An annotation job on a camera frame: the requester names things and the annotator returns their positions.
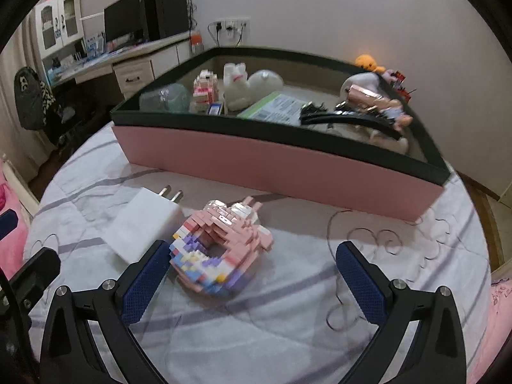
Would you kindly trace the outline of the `white astronaut figure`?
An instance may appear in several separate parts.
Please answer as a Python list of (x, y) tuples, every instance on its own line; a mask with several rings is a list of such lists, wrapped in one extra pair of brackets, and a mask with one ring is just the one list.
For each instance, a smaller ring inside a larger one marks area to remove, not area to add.
[(223, 96), (229, 113), (242, 111), (283, 88), (284, 80), (271, 70), (261, 69), (249, 76), (245, 63), (224, 65)]

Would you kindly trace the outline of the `teal clear plastic package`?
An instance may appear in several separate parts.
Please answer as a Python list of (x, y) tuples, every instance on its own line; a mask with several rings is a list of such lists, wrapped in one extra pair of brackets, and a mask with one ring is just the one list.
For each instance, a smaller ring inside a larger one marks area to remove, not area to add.
[(191, 100), (190, 92), (183, 85), (172, 83), (141, 94), (139, 108), (141, 112), (186, 114)]

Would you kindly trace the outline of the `pink brick donut model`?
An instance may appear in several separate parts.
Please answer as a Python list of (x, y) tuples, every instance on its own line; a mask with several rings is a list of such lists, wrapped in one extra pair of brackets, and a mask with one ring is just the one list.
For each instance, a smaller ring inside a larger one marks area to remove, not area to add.
[(211, 200), (183, 222), (173, 234), (169, 257), (185, 288), (215, 298), (245, 288), (274, 242), (260, 223), (261, 206), (253, 197), (231, 205)]

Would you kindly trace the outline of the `red cap bottle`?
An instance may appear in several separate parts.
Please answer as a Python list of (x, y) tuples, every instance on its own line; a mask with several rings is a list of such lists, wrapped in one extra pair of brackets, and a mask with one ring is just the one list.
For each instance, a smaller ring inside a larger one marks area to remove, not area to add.
[(194, 56), (197, 56), (204, 52), (204, 43), (202, 35), (198, 31), (194, 31), (190, 35), (191, 52)]

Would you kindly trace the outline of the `pink pig doll figure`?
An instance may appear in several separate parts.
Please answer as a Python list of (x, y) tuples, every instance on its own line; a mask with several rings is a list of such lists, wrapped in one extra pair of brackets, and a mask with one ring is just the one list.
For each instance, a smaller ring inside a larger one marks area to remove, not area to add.
[(369, 130), (369, 142), (398, 154), (406, 154), (409, 150), (409, 142), (404, 136), (404, 130), (411, 124), (413, 118), (404, 112), (403, 104), (397, 99), (383, 97), (372, 107), (372, 113), (386, 119), (393, 129), (401, 134), (401, 137), (394, 140), (378, 130)]

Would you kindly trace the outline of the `small pink brick figure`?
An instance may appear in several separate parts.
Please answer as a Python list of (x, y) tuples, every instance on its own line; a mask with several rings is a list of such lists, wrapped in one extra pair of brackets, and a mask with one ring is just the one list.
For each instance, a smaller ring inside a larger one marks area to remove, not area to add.
[(219, 101), (218, 77), (208, 69), (200, 71), (194, 79), (191, 110), (206, 112), (212, 103)]

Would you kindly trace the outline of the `white power adapter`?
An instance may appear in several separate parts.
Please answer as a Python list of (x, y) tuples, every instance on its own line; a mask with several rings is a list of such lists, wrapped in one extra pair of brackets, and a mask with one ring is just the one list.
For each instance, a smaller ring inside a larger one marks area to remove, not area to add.
[(104, 231), (103, 241), (125, 263), (138, 262), (157, 240), (170, 241), (185, 220), (180, 207), (183, 191), (170, 198), (171, 190), (140, 189)]

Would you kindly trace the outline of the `orange octopus plush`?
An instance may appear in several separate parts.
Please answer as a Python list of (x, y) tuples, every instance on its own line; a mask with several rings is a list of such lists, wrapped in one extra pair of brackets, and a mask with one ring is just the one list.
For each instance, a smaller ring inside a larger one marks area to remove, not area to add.
[(358, 56), (355, 59), (354, 64), (360, 68), (376, 74), (383, 74), (386, 71), (385, 67), (379, 66), (377, 61), (372, 56), (367, 54)]

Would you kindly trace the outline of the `blue narrow carton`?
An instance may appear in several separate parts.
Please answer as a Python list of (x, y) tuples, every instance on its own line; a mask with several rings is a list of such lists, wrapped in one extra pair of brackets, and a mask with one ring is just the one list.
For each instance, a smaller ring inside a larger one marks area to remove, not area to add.
[(224, 114), (224, 105), (222, 102), (213, 102), (210, 104), (208, 110), (207, 110), (207, 114), (208, 115), (215, 115), (215, 116), (218, 116), (218, 115), (223, 115)]

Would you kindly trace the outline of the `wall power outlet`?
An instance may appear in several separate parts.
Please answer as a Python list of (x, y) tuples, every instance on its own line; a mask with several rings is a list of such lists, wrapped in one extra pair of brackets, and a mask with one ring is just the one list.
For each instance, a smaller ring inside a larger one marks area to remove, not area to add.
[(224, 17), (212, 21), (212, 27), (215, 34), (243, 34), (245, 35), (250, 28), (250, 17)]

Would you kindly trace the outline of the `black office chair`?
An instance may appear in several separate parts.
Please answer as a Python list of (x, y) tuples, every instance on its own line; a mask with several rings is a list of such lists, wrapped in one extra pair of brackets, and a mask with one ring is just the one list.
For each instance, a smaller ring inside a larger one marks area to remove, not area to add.
[(58, 146), (71, 129), (76, 111), (72, 107), (62, 107), (31, 67), (17, 71), (14, 92), (21, 127), (43, 132), (54, 146)]

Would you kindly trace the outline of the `black hair clip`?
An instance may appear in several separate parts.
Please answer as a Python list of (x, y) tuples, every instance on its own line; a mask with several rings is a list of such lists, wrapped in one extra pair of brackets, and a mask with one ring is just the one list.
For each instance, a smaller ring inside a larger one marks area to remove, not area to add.
[(352, 126), (366, 127), (372, 130), (378, 130), (394, 140), (398, 140), (401, 134), (393, 129), (386, 119), (379, 118), (372, 112), (363, 112), (363, 110), (353, 109), (342, 102), (334, 111), (329, 111), (323, 104), (319, 106), (309, 102), (302, 107), (300, 112), (300, 125), (318, 125), (318, 124), (345, 124)]

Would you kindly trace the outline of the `green white paper booklet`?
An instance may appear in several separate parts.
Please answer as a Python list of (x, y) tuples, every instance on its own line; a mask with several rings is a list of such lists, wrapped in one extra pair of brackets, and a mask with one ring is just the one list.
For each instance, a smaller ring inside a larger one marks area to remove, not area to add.
[(306, 104), (306, 100), (281, 92), (273, 92), (246, 108), (237, 117), (296, 127), (300, 124), (301, 109)]

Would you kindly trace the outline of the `black computer monitor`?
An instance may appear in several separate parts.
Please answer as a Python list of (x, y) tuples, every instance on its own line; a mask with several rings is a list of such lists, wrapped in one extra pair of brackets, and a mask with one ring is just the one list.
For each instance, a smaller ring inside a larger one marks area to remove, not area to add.
[(118, 0), (104, 10), (108, 42), (124, 36), (132, 43), (144, 41), (144, 0)]

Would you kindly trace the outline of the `white desk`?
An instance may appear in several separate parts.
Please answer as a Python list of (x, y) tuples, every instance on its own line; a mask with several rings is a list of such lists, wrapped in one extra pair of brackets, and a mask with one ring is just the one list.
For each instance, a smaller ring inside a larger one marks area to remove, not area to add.
[(50, 88), (55, 95), (66, 99), (84, 95), (116, 103), (128, 99), (190, 57), (190, 35), (181, 33), (88, 61), (63, 73)]

